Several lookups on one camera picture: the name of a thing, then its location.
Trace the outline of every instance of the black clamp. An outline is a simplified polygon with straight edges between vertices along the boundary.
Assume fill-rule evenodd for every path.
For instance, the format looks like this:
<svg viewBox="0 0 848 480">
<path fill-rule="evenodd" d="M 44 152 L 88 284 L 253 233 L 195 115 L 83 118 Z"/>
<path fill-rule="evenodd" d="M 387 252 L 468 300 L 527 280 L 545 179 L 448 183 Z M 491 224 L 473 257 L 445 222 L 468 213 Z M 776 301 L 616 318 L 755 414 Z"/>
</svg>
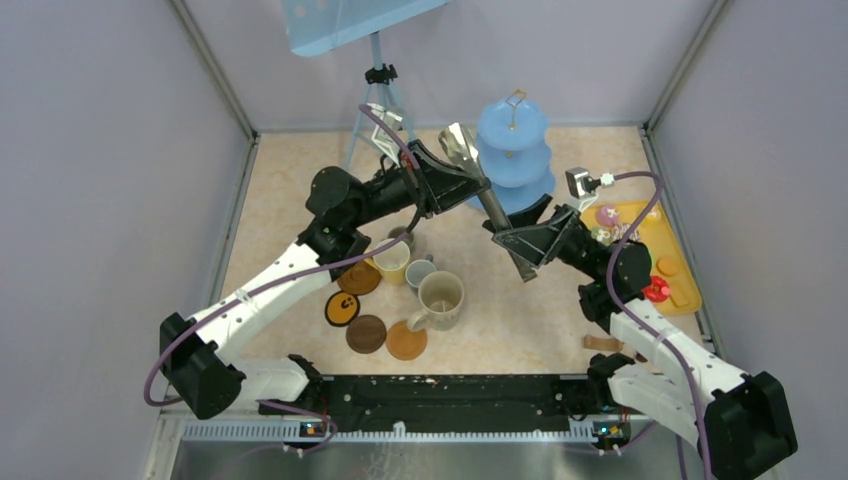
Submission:
<svg viewBox="0 0 848 480">
<path fill-rule="evenodd" d="M 395 70 L 394 65 L 386 65 L 383 64 L 383 68 L 376 70 L 372 68 L 365 72 L 365 81 L 368 82 L 368 85 L 373 85 L 375 83 L 382 83 L 383 85 L 388 85 L 392 83 L 392 80 L 397 78 L 397 70 Z"/>
</svg>

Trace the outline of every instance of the mug handle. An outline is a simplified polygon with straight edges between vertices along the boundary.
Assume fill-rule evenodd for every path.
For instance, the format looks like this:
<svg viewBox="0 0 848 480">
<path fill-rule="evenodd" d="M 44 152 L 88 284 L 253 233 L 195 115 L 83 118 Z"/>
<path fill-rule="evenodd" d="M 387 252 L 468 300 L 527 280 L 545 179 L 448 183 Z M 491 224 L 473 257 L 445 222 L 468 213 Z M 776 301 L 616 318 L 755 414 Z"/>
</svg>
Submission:
<svg viewBox="0 0 848 480">
<path fill-rule="evenodd" d="M 427 325 L 427 310 L 421 309 L 412 314 L 406 321 L 406 328 L 410 332 L 418 332 L 424 330 Z"/>
</svg>

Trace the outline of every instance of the gray wall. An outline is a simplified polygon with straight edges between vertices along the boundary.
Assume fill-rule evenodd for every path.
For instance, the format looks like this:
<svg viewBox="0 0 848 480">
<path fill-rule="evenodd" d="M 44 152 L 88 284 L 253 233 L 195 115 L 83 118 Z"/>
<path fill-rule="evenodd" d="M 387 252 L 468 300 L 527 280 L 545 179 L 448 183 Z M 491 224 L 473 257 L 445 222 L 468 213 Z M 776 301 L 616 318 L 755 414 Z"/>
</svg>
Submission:
<svg viewBox="0 0 848 480">
<path fill-rule="evenodd" d="M 786 388 L 796 478 L 844 478 L 848 3 L 736 2 L 657 133 L 729 359 Z"/>
<path fill-rule="evenodd" d="M 137 478 L 246 142 L 165 1 L 0 2 L 0 478 Z"/>
<path fill-rule="evenodd" d="M 381 38 L 418 124 L 476 121 L 516 87 L 555 123 L 635 123 L 657 101 L 712 0 L 454 0 Z M 188 0 L 254 127 L 349 128 L 367 39 L 291 53 L 280 0 Z"/>
</svg>

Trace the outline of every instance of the wooden table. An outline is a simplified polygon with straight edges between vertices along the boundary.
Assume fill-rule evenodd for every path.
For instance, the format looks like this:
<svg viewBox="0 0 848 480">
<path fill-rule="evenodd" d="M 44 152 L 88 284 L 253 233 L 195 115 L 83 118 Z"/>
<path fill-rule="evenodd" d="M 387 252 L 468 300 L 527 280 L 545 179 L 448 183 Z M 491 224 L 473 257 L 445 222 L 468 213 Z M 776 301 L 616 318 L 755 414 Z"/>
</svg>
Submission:
<svg viewBox="0 0 848 480">
<path fill-rule="evenodd" d="M 437 133 L 419 132 L 434 153 L 441 152 Z M 349 133 L 341 132 L 262 136 L 225 294 L 274 261 L 306 227 L 311 220 L 304 208 L 310 181 L 322 167 L 339 163 L 349 138 Z M 547 141 L 554 152 L 552 168 L 558 182 L 554 203 L 562 203 L 567 196 L 563 174 L 567 168 L 583 166 L 593 174 L 648 168 L 633 127 L 551 128 Z M 377 165 L 376 153 L 360 142 L 352 173 L 364 181 Z M 652 193 L 649 180 L 627 180 L 601 191 L 601 201 L 642 200 Z M 406 225 L 412 213 L 408 209 L 361 231 L 376 244 L 392 227 Z M 422 221 L 415 230 L 414 257 L 432 253 L 440 269 L 462 278 L 467 295 L 460 324 L 449 332 L 428 332 L 428 347 L 417 359 L 396 360 L 385 346 L 370 355 L 348 348 L 345 329 L 324 320 L 324 304 L 338 290 L 335 284 L 286 311 L 245 347 L 243 356 L 275 359 L 297 353 L 324 374 L 585 373 L 589 358 L 597 352 L 582 347 L 583 336 L 605 336 L 580 311 L 577 286 L 587 283 L 588 277 L 553 262 L 538 272 L 537 279 L 523 284 L 505 251 L 480 227 L 485 218 L 481 211 L 461 205 Z M 377 315 L 387 328 L 419 308 L 406 286 L 386 282 L 361 297 L 361 302 L 361 313 Z M 694 315 L 670 320 L 700 342 Z"/>
</svg>

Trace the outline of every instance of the purple cable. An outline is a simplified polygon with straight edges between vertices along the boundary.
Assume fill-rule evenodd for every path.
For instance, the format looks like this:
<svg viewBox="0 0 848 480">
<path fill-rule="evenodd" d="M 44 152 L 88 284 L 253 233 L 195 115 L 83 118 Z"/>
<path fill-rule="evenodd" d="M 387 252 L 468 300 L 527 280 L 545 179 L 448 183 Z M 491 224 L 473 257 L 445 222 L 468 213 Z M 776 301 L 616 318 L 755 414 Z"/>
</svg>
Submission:
<svg viewBox="0 0 848 480">
<path fill-rule="evenodd" d="M 641 442 L 643 438 L 647 437 L 648 434 L 651 433 L 654 430 L 654 428 L 656 428 L 656 427 L 657 427 L 657 422 L 651 422 L 650 424 L 648 424 L 647 427 L 643 428 L 641 432 L 637 433 L 633 438 L 631 438 L 630 441 L 627 442 L 627 445 L 620 447 L 618 449 L 618 451 L 621 452 L 621 453 L 624 453 L 627 450 L 630 450 L 637 443 Z M 593 448 L 591 450 L 588 450 L 588 449 L 585 449 L 585 448 L 563 447 L 563 450 L 565 450 L 566 453 L 579 453 L 581 455 L 593 455 L 595 457 L 600 456 L 600 454 L 598 453 L 599 450 L 597 448 Z"/>
<path fill-rule="evenodd" d="M 269 400 L 257 400 L 257 402 L 258 402 L 260 405 L 264 405 L 264 406 L 266 406 L 266 407 L 270 407 L 270 408 L 276 408 L 277 410 L 283 410 L 283 411 L 286 411 L 286 412 L 296 413 L 296 414 L 298 414 L 298 415 L 306 415 L 306 416 L 310 416 L 310 417 L 320 418 L 322 422 L 325 422 L 325 423 L 327 423 L 330 427 L 332 427 L 330 435 L 326 436 L 326 437 L 325 437 L 323 440 L 321 440 L 321 441 L 320 441 L 317 445 L 315 445 L 315 446 L 313 446 L 313 447 L 309 447 L 309 448 L 307 448 L 306 450 L 304 450 L 304 451 L 303 451 L 303 455 L 304 455 L 304 456 L 305 456 L 305 455 L 308 455 L 308 454 L 310 454 L 310 453 L 314 453 L 314 452 L 316 452 L 316 451 L 318 451 L 318 450 L 320 450 L 320 449 L 322 449 L 322 448 L 326 447 L 326 446 L 327 446 L 327 444 L 329 444 L 329 443 L 330 443 L 330 440 L 332 440 L 332 439 L 333 439 L 333 437 L 335 437 L 335 436 L 336 436 L 336 433 L 338 433 L 338 431 L 339 431 L 339 426 L 338 426 L 338 425 L 336 425 L 336 422 L 334 422 L 332 419 L 330 419 L 330 417 L 327 417 L 327 416 L 325 416 L 325 415 L 321 415 L 321 414 L 318 414 L 318 413 L 315 413 L 315 412 L 310 412 L 309 410 L 304 410 L 304 409 L 302 409 L 302 408 L 290 407 L 290 406 L 288 406 L 288 405 L 282 405 L 282 404 L 280 404 L 280 403 L 277 403 L 277 402 L 271 402 L 271 401 L 269 401 Z M 220 477 L 221 477 L 221 475 L 223 475 L 223 474 L 227 473 L 227 472 L 228 472 L 230 469 L 232 469 L 232 468 L 233 468 L 233 467 L 234 467 L 237 463 L 241 462 L 242 460 L 244 460 L 245 458 L 247 458 L 247 457 L 249 457 L 249 456 L 251 456 L 251 455 L 253 455 L 253 454 L 256 454 L 256 453 L 259 453 L 259 452 L 263 452 L 263 451 L 265 451 L 265 450 L 284 450 L 284 449 L 285 449 L 285 447 L 286 447 L 286 445 L 285 445 L 285 444 L 283 444 L 283 445 L 279 445 L 279 444 L 276 444 L 276 443 L 275 443 L 275 444 L 271 444 L 271 445 L 259 445 L 259 446 L 257 446 L 257 447 L 251 448 L 250 450 L 248 450 L 248 451 L 246 451 L 246 452 L 242 453 L 242 454 L 241 454 L 241 455 L 239 455 L 238 457 L 236 457 L 236 458 L 234 458 L 234 459 L 230 460 L 229 462 L 227 462 L 227 464 L 226 464 L 226 465 L 224 465 L 224 467 L 223 467 L 223 468 L 221 468 L 220 470 L 218 470 L 218 473 L 216 473 L 215 475 L 213 475 L 213 476 L 212 476 L 212 479 L 211 479 L 211 480 L 216 480 L 216 479 L 220 478 Z M 296 449 L 294 449 L 294 450 L 289 449 L 289 451 L 297 452 L 297 450 L 296 450 Z"/>
<path fill-rule="evenodd" d="M 653 172 L 628 172 L 628 173 L 620 173 L 615 176 L 615 180 L 624 180 L 626 178 L 635 178 L 635 177 L 648 177 L 654 180 L 654 186 L 656 187 L 656 191 L 654 192 L 654 196 L 651 197 L 651 200 L 648 201 L 648 204 L 645 206 L 645 209 L 639 213 L 639 216 L 636 217 L 636 220 L 630 225 L 626 232 L 624 232 L 624 237 L 615 245 L 615 249 L 612 252 L 612 256 L 610 257 L 609 263 L 607 265 L 607 289 L 610 292 L 610 296 L 612 297 L 613 302 L 624 312 L 628 317 L 630 317 L 637 325 L 644 328 L 648 333 L 650 333 L 654 338 L 659 337 L 660 333 L 656 331 L 653 327 L 645 323 L 638 315 L 633 313 L 632 310 L 627 308 L 624 305 L 624 302 L 621 301 L 621 298 L 615 293 L 615 287 L 612 282 L 612 274 L 615 263 L 618 261 L 619 255 L 621 255 L 621 250 L 624 248 L 624 244 L 626 240 L 633 235 L 633 232 L 636 231 L 636 228 L 639 224 L 645 220 L 645 217 L 648 216 L 648 213 L 654 208 L 654 205 L 659 203 L 660 195 L 662 195 L 662 191 L 665 188 L 665 184 L 662 178 L 653 173 Z M 698 442 L 701 444 L 701 457 L 704 460 L 704 478 L 712 478 L 712 461 L 710 459 L 710 446 L 707 441 L 707 431 L 704 426 L 704 404 L 701 401 L 701 395 L 698 393 L 698 386 L 695 383 L 695 377 L 692 375 L 692 371 L 689 368 L 689 363 L 686 361 L 686 358 L 674 346 L 668 339 L 664 339 L 662 344 L 668 347 L 669 351 L 672 355 L 680 362 L 680 366 L 683 368 L 683 373 L 686 375 L 686 383 L 689 384 L 689 393 L 692 394 L 692 403 L 695 407 L 695 425 L 698 428 Z"/>
<path fill-rule="evenodd" d="M 382 128 L 383 131 L 386 132 L 392 138 L 392 140 L 395 141 L 395 143 L 397 143 L 397 145 L 401 149 L 401 151 L 403 151 L 403 153 L 406 154 L 407 157 L 409 157 L 409 162 L 412 164 L 412 168 L 414 168 L 414 169 L 420 168 L 420 166 L 418 165 L 418 160 L 415 158 L 415 155 L 412 154 L 412 151 L 409 150 L 409 147 L 405 143 L 403 143 L 403 140 L 401 140 L 401 138 L 391 128 L 389 128 L 389 126 L 386 125 L 385 122 L 380 120 L 380 117 L 378 117 L 377 115 L 374 114 L 374 112 L 371 111 L 371 107 L 369 107 L 368 105 L 362 104 L 362 105 L 359 106 L 359 109 L 362 111 L 362 113 L 365 114 L 365 116 L 367 116 L 375 124 L 377 124 L 378 127 Z M 413 220 L 412 221 L 413 223 L 411 223 L 410 226 L 414 225 L 414 223 L 416 221 L 417 221 L 417 219 Z M 296 280 L 300 277 L 303 277 L 303 276 L 306 276 L 306 275 L 312 275 L 313 273 L 325 272 L 327 270 L 332 270 L 334 268 L 344 267 L 344 266 L 347 266 L 347 265 L 354 264 L 354 263 L 356 263 L 360 260 L 363 260 L 363 259 L 366 259 L 366 258 L 369 258 L 369 257 L 373 257 L 374 255 L 382 253 L 382 252 L 394 247 L 398 243 L 402 242 L 403 239 L 405 239 L 408 234 L 409 234 L 408 232 L 403 232 L 402 234 L 400 234 L 398 237 L 396 237 L 391 242 L 383 245 L 382 247 L 377 247 L 377 248 L 375 248 L 374 250 L 372 250 L 368 253 L 364 253 L 362 255 L 357 255 L 357 256 L 351 257 L 351 258 L 346 258 L 344 260 L 340 260 L 340 261 L 334 262 L 334 263 L 329 263 L 327 265 L 321 265 L 321 266 L 318 266 L 318 267 L 310 268 L 310 269 L 307 269 L 307 270 L 303 270 L 301 272 L 295 272 L 295 273 L 286 275 L 284 277 L 278 278 L 276 280 L 272 280 L 272 281 L 266 283 L 265 285 L 261 285 L 259 287 L 256 287 L 255 289 L 247 292 L 247 295 L 250 296 L 250 297 L 253 297 L 253 296 L 259 295 L 260 293 L 262 293 L 262 292 L 264 292 L 268 289 L 274 288 L 276 286 L 282 285 L 282 284 L 284 284 L 286 282 L 290 282 L 292 280 Z M 165 348 L 165 350 L 162 352 L 162 354 L 159 355 L 159 358 L 156 359 L 156 362 L 153 364 L 153 368 L 150 369 L 150 372 L 147 374 L 147 378 L 144 380 L 144 403 L 150 405 L 151 407 L 167 407 L 169 405 L 174 405 L 175 403 L 179 403 L 179 402 L 182 401 L 182 399 L 179 398 L 179 397 L 168 398 L 168 399 L 165 399 L 165 400 L 162 400 L 162 401 L 153 400 L 153 397 L 150 394 L 150 388 L 153 386 L 153 380 L 156 378 L 156 374 L 159 372 L 159 370 L 162 369 L 162 365 L 164 365 L 165 362 L 168 361 L 168 357 L 170 357 L 171 354 L 174 353 L 174 351 L 180 345 L 182 345 L 182 343 L 184 341 L 186 341 L 186 339 L 188 337 L 192 336 L 195 332 L 197 332 L 201 328 L 205 327 L 212 320 L 214 320 L 214 319 L 218 318 L 219 316 L 227 313 L 228 311 L 230 311 L 233 307 L 235 307 L 239 303 L 241 303 L 241 300 L 236 299 L 236 300 L 233 300 L 233 301 L 231 301 L 227 304 L 221 305 L 221 307 L 217 308 L 214 312 L 207 315 L 206 318 L 204 318 L 204 319 L 200 320 L 199 322 L 195 323 L 194 325 L 190 326 L 185 332 L 183 332 L 179 337 L 177 337 L 173 342 L 171 342 L 170 345 L 168 345 Z"/>
<path fill-rule="evenodd" d="M 674 441 L 677 443 L 677 464 L 680 465 L 680 478 L 689 480 L 689 476 L 686 475 L 686 458 L 683 456 L 683 439 L 680 438 L 680 435 L 675 435 Z"/>
</svg>

